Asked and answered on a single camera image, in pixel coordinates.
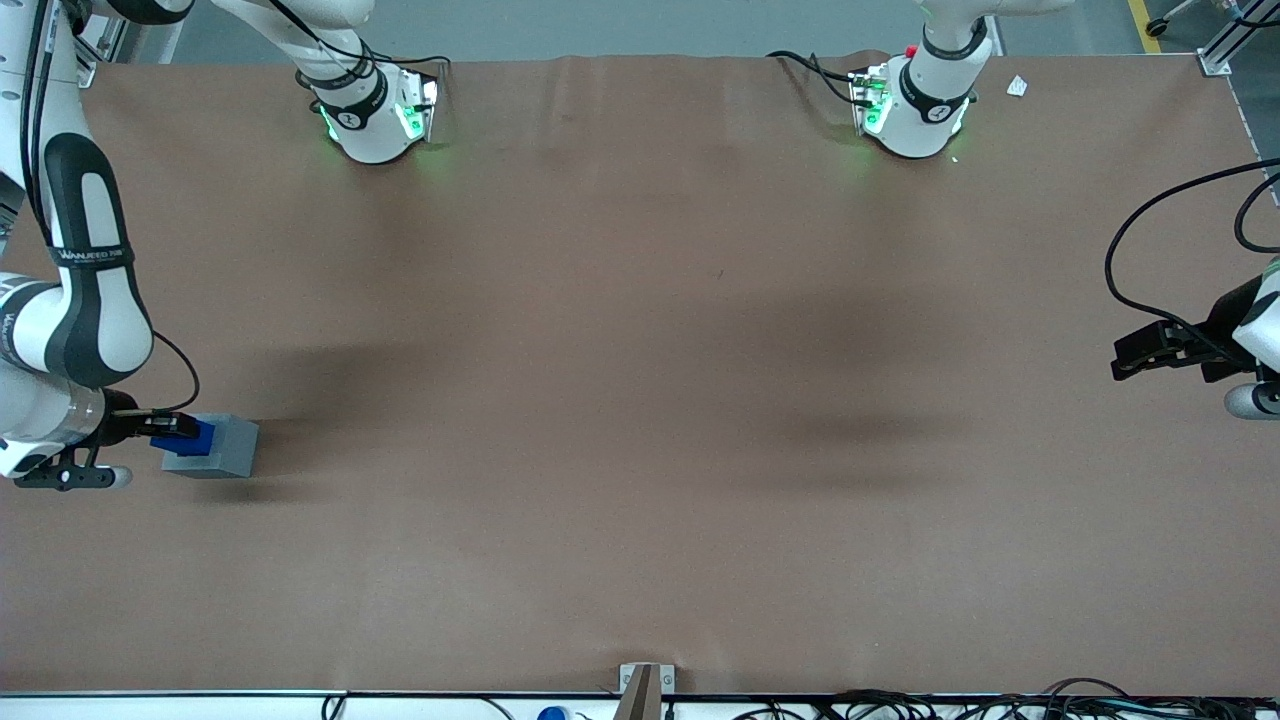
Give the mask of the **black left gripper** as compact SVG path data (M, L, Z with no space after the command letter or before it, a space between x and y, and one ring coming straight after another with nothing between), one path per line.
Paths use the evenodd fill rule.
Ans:
M1123 382L1142 372L1199 368L1206 383L1252 374L1257 361L1233 338L1262 286L1262 277L1229 290L1199 323L1153 322L1115 341L1112 379Z

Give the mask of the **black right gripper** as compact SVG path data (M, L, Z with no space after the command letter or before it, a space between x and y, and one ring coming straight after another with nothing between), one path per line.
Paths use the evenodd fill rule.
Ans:
M186 413L154 413L141 407L132 395L104 389L104 415L99 424L99 446L110 447L140 434L148 418L150 437L156 441L189 442L198 439L200 420Z

